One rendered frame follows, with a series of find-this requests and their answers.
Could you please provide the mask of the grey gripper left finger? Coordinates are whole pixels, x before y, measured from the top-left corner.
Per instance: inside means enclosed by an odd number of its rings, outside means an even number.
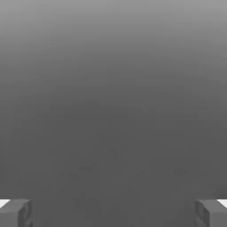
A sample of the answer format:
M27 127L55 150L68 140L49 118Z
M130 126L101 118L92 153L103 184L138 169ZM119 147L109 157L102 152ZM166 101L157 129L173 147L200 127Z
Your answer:
M0 199L0 227L33 227L32 200Z

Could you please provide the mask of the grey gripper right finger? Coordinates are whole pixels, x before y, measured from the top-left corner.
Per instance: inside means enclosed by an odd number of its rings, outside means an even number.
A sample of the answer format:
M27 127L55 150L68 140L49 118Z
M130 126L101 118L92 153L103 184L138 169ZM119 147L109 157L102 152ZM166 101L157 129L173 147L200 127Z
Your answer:
M227 227L227 199L195 200L195 227Z

